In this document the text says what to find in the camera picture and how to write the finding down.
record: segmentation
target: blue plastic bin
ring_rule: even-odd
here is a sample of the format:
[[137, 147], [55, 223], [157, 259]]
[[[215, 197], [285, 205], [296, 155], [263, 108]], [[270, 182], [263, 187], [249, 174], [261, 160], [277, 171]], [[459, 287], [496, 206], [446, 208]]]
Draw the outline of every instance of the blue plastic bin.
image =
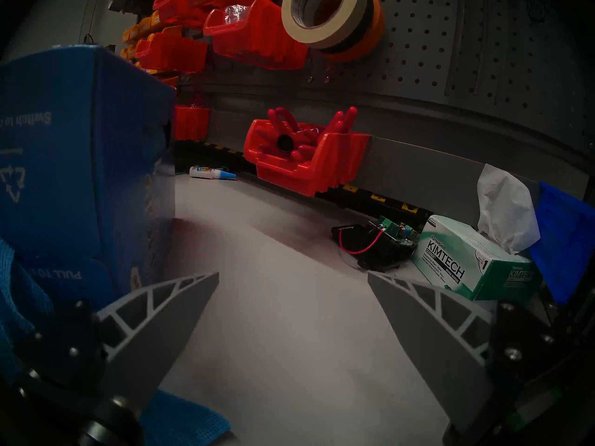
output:
[[595, 248], [595, 208], [540, 182], [535, 210], [541, 239], [529, 248], [558, 305], [581, 281]]

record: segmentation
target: red storage bin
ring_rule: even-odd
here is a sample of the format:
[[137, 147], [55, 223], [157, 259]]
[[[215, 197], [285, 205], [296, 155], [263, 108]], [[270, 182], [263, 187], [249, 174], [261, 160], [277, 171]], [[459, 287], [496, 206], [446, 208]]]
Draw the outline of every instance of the red storage bin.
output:
[[306, 63], [308, 47], [292, 39], [281, 21], [281, 8], [254, 0], [244, 20], [225, 23], [225, 12], [213, 10], [203, 27], [212, 35], [213, 50], [270, 70], [297, 70]]
[[[301, 129], [324, 126], [299, 123]], [[311, 161], [293, 162], [285, 156], [275, 156], [262, 151], [268, 143], [255, 133], [256, 128], [271, 128], [269, 120], [254, 120], [244, 143], [245, 158], [256, 165], [258, 177], [267, 182], [296, 191], [305, 196], [314, 196], [317, 191], [346, 184], [355, 178], [368, 144], [369, 134], [325, 134], [318, 141]]]
[[155, 0], [153, 9], [162, 21], [201, 30], [209, 12], [227, 6], [250, 6], [254, 0]]
[[210, 108], [175, 106], [172, 137], [174, 140], [202, 140], [209, 132]]
[[136, 58], [143, 68], [197, 73], [205, 68], [208, 44], [173, 34], [155, 33], [151, 41], [139, 41]]

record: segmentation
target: tape roll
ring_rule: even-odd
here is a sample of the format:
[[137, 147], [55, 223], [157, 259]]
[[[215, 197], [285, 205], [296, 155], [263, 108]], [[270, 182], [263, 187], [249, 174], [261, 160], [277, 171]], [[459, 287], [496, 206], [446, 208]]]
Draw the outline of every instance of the tape roll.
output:
[[367, 1], [283, 0], [281, 18], [285, 31], [295, 41], [325, 49], [339, 44], [355, 31]]
[[343, 46], [344, 42], [341, 42], [339, 45], [332, 48], [323, 49], [322, 52], [328, 60], [331, 62], [349, 62], [363, 57], [376, 47], [384, 33], [386, 21], [384, 19], [384, 10], [380, 5], [380, 1], [372, 0], [372, 2], [374, 5], [374, 14], [372, 16], [372, 21], [368, 25], [368, 30], [363, 37], [344, 52], [334, 51], [337, 47]]

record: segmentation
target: white table surface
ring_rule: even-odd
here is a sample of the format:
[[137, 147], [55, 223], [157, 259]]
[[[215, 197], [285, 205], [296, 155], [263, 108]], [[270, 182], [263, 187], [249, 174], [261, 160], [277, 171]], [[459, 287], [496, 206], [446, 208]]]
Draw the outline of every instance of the white table surface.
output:
[[[163, 390], [250, 446], [442, 443], [446, 414], [330, 239], [360, 214], [249, 181], [175, 180], [166, 279], [220, 283]], [[424, 280], [411, 263], [402, 274]]]

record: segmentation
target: kimtech logo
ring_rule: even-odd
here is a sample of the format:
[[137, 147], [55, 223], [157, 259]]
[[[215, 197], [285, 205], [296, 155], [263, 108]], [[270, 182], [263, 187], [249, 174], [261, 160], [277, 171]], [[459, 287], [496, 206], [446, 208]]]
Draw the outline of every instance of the kimtech logo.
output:
[[457, 284], [460, 283], [465, 274], [465, 270], [459, 266], [457, 261], [453, 260], [453, 258], [446, 253], [444, 245], [441, 242], [432, 236], [428, 241], [428, 246], [425, 248], [425, 252], [440, 266], [440, 268], [442, 268], [442, 270], [449, 274]]

